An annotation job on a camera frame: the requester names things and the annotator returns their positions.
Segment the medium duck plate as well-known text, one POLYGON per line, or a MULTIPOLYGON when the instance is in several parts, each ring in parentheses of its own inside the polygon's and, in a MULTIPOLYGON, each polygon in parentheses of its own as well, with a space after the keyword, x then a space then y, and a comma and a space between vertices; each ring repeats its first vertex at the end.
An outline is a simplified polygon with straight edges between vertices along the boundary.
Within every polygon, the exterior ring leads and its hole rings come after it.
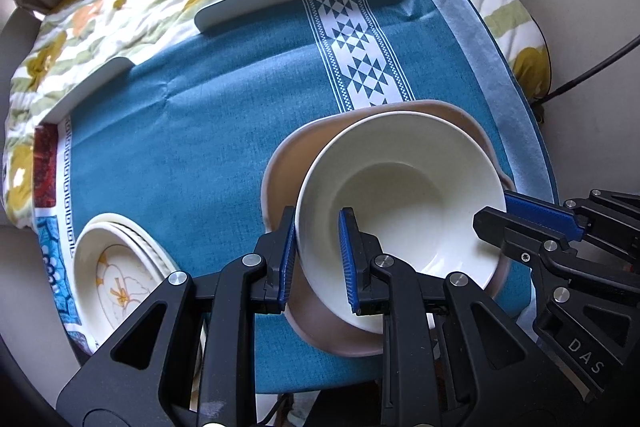
POLYGON ((82 229, 72 259, 72 291, 90 351, 170 274, 154 263, 139 237, 93 218, 82 229))

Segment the large cream bowl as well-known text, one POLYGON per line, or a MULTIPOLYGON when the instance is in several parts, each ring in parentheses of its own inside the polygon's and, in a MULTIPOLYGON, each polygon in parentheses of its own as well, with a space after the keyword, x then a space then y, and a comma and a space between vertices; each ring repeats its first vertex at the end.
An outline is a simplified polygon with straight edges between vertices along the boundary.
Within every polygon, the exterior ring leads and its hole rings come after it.
POLYGON ((473 218, 506 207, 501 180, 484 150, 442 118, 385 112, 352 124, 319 153, 298 195, 297 245, 310 288, 336 317, 378 334, 381 317, 358 317, 347 300, 338 238, 345 207, 416 272, 460 271, 487 287, 498 269, 498 251, 477 237, 473 218))

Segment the pink plastic handled bowl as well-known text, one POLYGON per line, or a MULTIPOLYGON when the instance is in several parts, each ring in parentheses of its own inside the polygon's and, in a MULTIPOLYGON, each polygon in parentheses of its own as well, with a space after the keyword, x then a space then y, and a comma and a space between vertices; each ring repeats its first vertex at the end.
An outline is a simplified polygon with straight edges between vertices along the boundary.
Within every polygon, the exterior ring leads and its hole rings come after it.
MULTIPOLYGON (((512 187, 511 180, 499 165, 495 147, 486 131, 466 110, 435 100, 362 108, 303 124, 278 144, 262 176, 260 205, 265 228, 277 228, 286 207, 296 209, 298 195, 310 166, 339 133, 364 118, 385 112, 418 112, 454 124, 466 132, 488 155, 501 180, 503 194, 512 187)), ((490 295, 496 295, 501 291, 510 271, 509 261, 499 251, 498 254, 499 265, 494 277, 487 287, 480 287, 490 295)), ((336 317, 320 301, 306 280, 300 265, 299 252, 294 265, 291 297, 285 308, 285 316, 300 338, 331 355, 363 358, 379 355, 382 351, 382 331, 378 334, 360 331, 336 317)))

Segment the large yellow duck plate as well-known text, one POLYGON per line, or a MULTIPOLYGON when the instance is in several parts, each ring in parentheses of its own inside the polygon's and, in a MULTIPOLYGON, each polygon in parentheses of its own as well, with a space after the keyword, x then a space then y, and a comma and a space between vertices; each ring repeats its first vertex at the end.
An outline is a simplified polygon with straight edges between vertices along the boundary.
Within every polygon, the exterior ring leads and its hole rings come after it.
POLYGON ((100 213, 94 217, 93 220, 96 222, 106 222, 111 223, 112 225, 118 225, 119 227, 124 227, 132 234, 139 237, 149 257, 154 259, 154 263, 162 269, 165 275, 178 270, 178 265, 176 265, 174 259, 169 256, 168 252, 165 251, 164 247, 160 245, 160 243, 157 243, 157 241, 153 239, 152 235, 145 231, 145 229, 136 222, 114 212, 100 213))

